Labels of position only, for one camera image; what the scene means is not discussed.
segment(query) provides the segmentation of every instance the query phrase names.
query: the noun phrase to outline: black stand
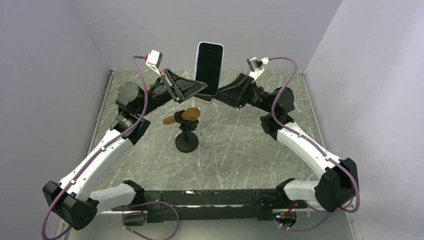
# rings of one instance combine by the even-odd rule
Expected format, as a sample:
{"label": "black stand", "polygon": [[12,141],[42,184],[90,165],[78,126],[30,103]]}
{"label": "black stand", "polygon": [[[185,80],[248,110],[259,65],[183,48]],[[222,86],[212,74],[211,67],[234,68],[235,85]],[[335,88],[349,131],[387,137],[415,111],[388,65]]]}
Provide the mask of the black stand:
{"label": "black stand", "polygon": [[175,121],[179,124],[179,129],[181,129],[181,133],[176,136],[175,146],[182,153],[191,153],[199,145],[199,139],[196,134],[192,133],[192,131],[196,130],[199,120],[188,121],[183,120],[181,118],[181,113],[184,111],[178,111],[174,114]]}

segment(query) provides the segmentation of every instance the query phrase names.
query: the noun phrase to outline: round stand base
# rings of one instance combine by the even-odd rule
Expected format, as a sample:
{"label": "round stand base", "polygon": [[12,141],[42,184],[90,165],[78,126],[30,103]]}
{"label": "round stand base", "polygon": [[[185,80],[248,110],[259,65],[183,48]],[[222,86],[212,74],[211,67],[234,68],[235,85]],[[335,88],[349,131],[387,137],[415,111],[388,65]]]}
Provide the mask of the round stand base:
{"label": "round stand base", "polygon": [[182,132],[176,136],[175,146],[176,149],[182,153],[191,153],[198,147],[199,139],[198,136],[196,136],[196,134],[192,133],[191,131],[186,132],[186,134],[188,141],[185,141],[184,133]]}

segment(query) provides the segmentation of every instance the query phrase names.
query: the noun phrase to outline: smartphone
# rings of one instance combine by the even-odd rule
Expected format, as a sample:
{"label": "smartphone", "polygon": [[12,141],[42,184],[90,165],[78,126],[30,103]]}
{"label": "smartphone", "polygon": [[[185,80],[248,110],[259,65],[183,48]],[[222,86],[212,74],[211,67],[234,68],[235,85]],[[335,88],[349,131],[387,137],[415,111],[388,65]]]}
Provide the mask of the smartphone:
{"label": "smartphone", "polygon": [[219,43],[201,41],[197,46],[194,80],[207,83],[207,88],[198,94],[216,96],[220,84],[224,46]]}

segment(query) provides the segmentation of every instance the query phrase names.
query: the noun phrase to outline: marble tabletop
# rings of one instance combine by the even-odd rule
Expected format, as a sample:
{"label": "marble tabletop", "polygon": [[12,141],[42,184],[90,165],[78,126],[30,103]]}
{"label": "marble tabletop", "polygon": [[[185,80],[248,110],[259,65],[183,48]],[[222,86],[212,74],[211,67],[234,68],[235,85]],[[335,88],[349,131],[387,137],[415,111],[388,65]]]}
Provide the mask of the marble tabletop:
{"label": "marble tabletop", "polygon": [[[193,79],[193,70],[175,70],[177,75]],[[220,86],[232,82],[247,70],[224,70]],[[134,81],[141,86],[138,75],[131,70],[112,73],[100,122],[95,132],[97,145],[118,113],[115,105],[121,84]],[[143,71],[147,83],[157,78],[153,71]],[[290,71],[266,70],[256,83],[272,92],[283,85]],[[322,143],[307,91],[299,74],[288,85],[294,92],[295,110],[289,115],[319,144]],[[194,131],[199,146],[182,153],[175,146],[181,132],[178,124],[163,125],[162,120],[189,107],[200,109],[200,123]],[[99,181],[96,190],[133,180],[146,190],[214,190],[275,188],[288,178],[316,180],[309,166],[282,143],[265,134],[260,117],[267,113],[246,105],[234,109],[219,101],[206,103],[191,98],[178,104],[170,101],[145,119],[150,127],[138,143]]]}

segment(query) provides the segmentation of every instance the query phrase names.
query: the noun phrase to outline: black metal base frame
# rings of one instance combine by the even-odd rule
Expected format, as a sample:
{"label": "black metal base frame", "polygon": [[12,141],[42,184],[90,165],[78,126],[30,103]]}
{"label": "black metal base frame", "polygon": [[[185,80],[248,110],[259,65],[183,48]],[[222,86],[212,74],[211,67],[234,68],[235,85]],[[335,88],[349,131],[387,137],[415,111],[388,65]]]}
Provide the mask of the black metal base frame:
{"label": "black metal base frame", "polygon": [[[180,220],[257,219],[272,221],[273,209],[305,209],[303,201],[281,201],[275,189],[163,190],[144,192],[146,202],[163,201],[172,205]],[[119,206],[112,211],[140,211],[141,207]],[[147,209],[147,223],[175,221],[167,206]]]}

